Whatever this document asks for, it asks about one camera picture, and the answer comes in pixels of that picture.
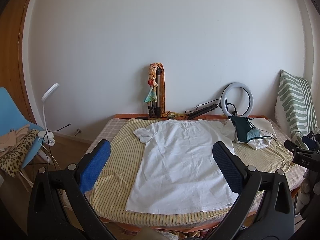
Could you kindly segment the white t-shirt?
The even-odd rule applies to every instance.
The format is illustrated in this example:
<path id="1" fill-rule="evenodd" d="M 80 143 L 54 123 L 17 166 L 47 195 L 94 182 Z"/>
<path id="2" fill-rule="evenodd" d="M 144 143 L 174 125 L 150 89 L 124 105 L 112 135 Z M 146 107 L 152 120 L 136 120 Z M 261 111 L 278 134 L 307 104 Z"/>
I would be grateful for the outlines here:
<path id="1" fill-rule="evenodd" d="M 145 148 L 126 211 L 181 215 L 231 206 L 238 195 L 212 156 L 218 141 L 234 151 L 225 123 L 168 120 L 136 129 Z"/>

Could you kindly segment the green white striped pillow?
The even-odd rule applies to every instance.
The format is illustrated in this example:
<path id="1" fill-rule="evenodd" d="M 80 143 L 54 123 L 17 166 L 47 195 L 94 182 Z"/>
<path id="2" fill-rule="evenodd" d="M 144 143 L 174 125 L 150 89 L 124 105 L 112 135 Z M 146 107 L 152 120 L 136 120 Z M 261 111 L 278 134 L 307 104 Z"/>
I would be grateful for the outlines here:
<path id="1" fill-rule="evenodd" d="M 275 107 L 279 127 L 296 145 L 307 149 L 304 136 L 317 127 L 311 91 L 306 79 L 280 71 L 280 83 Z"/>

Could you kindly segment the yellow striped bed sheet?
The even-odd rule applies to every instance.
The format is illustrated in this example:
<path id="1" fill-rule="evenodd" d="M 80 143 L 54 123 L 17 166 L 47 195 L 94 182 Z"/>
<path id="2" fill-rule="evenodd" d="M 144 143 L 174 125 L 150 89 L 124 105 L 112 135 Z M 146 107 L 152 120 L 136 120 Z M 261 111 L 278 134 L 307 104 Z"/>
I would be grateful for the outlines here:
<path id="1" fill-rule="evenodd" d="M 301 179 L 280 141 L 254 150 L 234 144 L 234 136 L 226 120 L 127 120 L 111 141 L 90 204 L 100 217 L 136 226 L 195 225 L 223 217 L 237 194 L 213 159 L 217 141 L 259 171 L 282 169 L 290 188 Z"/>

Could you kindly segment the dark green teal garment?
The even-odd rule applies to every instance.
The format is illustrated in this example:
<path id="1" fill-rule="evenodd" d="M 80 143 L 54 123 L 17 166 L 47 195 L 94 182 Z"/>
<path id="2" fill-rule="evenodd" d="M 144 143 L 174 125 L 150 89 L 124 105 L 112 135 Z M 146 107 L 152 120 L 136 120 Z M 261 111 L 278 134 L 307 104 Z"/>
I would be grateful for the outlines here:
<path id="1" fill-rule="evenodd" d="M 236 136 L 240 142 L 247 143 L 264 138 L 277 140 L 274 128 L 267 119 L 240 116 L 230 116 L 229 119 L 236 129 Z"/>

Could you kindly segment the leopard print cloth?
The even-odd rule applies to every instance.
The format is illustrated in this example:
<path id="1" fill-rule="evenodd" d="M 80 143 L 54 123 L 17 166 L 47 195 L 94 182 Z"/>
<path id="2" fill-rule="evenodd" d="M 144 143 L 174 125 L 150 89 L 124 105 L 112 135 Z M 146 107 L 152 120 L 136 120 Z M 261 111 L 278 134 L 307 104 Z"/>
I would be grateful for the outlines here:
<path id="1" fill-rule="evenodd" d="M 1 170 L 12 177 L 18 175 L 22 168 L 23 161 L 32 148 L 38 132 L 39 131 L 36 129 L 30 130 L 27 135 L 22 138 L 22 142 L 17 147 L 1 156 Z"/>

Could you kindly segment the white desk lamp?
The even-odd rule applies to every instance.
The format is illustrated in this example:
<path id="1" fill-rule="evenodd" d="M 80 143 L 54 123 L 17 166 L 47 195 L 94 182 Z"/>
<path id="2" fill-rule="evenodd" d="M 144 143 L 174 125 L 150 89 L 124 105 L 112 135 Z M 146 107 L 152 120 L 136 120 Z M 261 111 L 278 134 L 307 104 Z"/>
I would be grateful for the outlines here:
<path id="1" fill-rule="evenodd" d="M 49 116 L 52 111 L 52 104 L 50 103 L 53 94 L 60 87 L 58 82 L 51 85 L 47 91 L 43 94 L 41 98 L 42 102 L 42 118 L 43 118 L 43 130 L 38 133 L 40 139 L 42 139 L 43 143 L 54 146 L 54 132 L 49 130 Z"/>

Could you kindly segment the beige cloth on chair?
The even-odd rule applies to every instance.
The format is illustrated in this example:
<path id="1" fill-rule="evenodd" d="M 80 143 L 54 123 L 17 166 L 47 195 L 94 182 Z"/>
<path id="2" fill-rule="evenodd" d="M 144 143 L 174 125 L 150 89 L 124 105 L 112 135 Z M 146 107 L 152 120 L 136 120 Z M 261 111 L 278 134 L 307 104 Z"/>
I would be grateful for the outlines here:
<path id="1" fill-rule="evenodd" d="M 16 148 L 22 139 L 28 134 L 30 125 L 25 125 L 18 130 L 12 129 L 9 133 L 1 136 L 1 154 Z"/>

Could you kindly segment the blue plastic chair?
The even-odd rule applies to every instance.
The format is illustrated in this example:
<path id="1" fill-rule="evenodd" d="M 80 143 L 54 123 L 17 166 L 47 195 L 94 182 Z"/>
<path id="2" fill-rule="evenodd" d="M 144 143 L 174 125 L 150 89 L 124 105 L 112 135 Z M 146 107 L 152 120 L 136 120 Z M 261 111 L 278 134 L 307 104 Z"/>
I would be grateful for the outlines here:
<path id="1" fill-rule="evenodd" d="M 37 129 L 43 131 L 44 129 L 32 122 L 29 122 L 20 112 L 14 101 L 12 100 L 8 91 L 1 87 L 1 135 L 4 135 L 10 130 L 17 130 L 22 126 L 29 124 L 30 129 Z M 18 175 L 25 189 L 29 191 L 30 187 L 33 187 L 33 184 L 29 180 L 24 168 L 33 160 L 34 157 L 39 157 L 38 153 L 41 152 L 43 139 L 36 138 L 30 150 L 26 154 L 24 162 L 22 163 L 22 170 Z"/>

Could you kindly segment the wooden door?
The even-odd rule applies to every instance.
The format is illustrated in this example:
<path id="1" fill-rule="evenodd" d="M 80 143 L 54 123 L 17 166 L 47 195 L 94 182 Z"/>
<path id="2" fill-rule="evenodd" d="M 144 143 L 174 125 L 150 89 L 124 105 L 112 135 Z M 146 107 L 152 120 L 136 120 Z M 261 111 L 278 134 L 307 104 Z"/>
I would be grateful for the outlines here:
<path id="1" fill-rule="evenodd" d="M 22 42 L 25 17 L 30 0 L 6 0 L 1 12 L 1 86 L 31 122 L 35 122 L 31 110 L 22 62 Z"/>

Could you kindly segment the colourful braided fabric toy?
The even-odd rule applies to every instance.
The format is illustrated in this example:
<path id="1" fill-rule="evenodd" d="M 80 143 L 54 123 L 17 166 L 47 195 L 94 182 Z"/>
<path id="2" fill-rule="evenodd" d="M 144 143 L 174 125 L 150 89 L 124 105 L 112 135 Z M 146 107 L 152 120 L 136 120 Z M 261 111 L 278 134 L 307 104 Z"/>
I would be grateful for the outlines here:
<path id="1" fill-rule="evenodd" d="M 148 69 L 148 85 L 150 87 L 149 92 L 144 99 L 144 102 L 150 104 L 152 102 L 157 102 L 158 95 L 157 95 L 157 88 L 158 88 L 158 81 L 157 81 L 157 71 L 160 70 L 157 63 L 152 63 Z"/>

